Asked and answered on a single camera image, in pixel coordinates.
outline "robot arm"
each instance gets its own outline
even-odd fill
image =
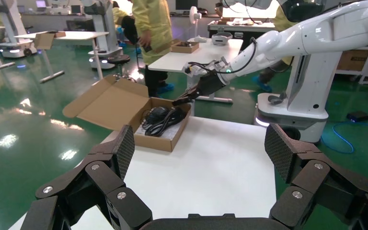
[[[195,87],[174,101],[174,105],[210,95],[228,85],[232,79],[269,67],[284,57],[340,52],[366,45],[368,0],[310,18],[280,33],[267,32],[230,63],[224,59],[214,60],[208,65],[189,62],[183,71],[190,77],[202,76]]]

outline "monitor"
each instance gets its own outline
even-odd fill
[[[71,14],[78,14],[81,13],[81,6],[80,5],[72,5],[71,6]]]
[[[45,1],[41,1],[41,0],[37,0],[36,1],[36,6],[38,8],[46,8],[46,2]]]
[[[192,6],[198,7],[198,0],[175,0],[177,11],[189,11]]]
[[[26,10],[25,10],[24,6],[18,6],[18,11],[19,11],[19,13],[24,13]]]

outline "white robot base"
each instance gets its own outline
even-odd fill
[[[269,123],[279,124],[293,139],[310,143],[318,143],[328,119],[328,113],[305,114],[287,110],[288,100],[281,104],[271,105],[268,96],[278,94],[261,93],[258,95],[258,103],[254,115],[254,124],[267,127]]]
[[[0,43],[0,52],[5,58],[23,58],[37,53],[32,41],[24,43]]]
[[[88,54],[91,55],[91,57],[89,59],[91,68],[96,69],[97,64],[96,64],[96,61],[95,61],[94,51],[91,51]],[[118,56],[118,55],[122,55],[122,54],[123,54],[123,50],[122,50],[121,47],[118,47],[118,49],[116,51],[113,51],[113,52],[98,53],[98,58],[99,58],[101,69],[112,69],[112,68],[114,68],[115,67],[114,64],[108,63],[108,61],[107,61],[108,57]]]

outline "glossy floor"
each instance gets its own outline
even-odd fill
[[[89,47],[54,46],[48,56],[55,71],[66,74],[39,84],[48,75],[43,57],[15,60],[16,66],[0,70],[0,230],[10,227],[29,208],[34,192],[41,184],[72,169],[91,147],[100,143],[111,131],[62,114],[65,105],[84,93],[98,80],[88,64]],[[134,51],[127,68],[136,68]],[[258,87],[250,77],[238,78],[217,96],[229,97],[233,105],[197,102],[196,116],[250,124],[253,121]],[[368,86],[337,78],[331,89],[327,110],[333,121],[343,120],[347,112],[368,112]],[[186,88],[183,74],[170,73],[168,82],[173,92],[162,96],[173,99]],[[276,77],[271,85],[275,92],[285,89],[288,74]],[[329,123],[324,139],[329,145],[347,151],[349,147],[332,132]],[[355,146],[355,153],[341,154],[320,145],[319,148],[336,163],[368,177],[368,127],[344,125],[341,134]],[[276,179],[277,193],[286,185]],[[346,229],[330,211],[318,207],[305,229]]]

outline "black stool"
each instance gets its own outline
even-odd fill
[[[122,54],[115,57],[109,57],[108,63],[116,65],[116,74],[114,74],[115,79],[119,80],[120,78],[128,79],[130,81],[136,82],[133,78],[130,77],[129,74],[123,71],[123,65],[130,61],[130,56],[127,54]]]

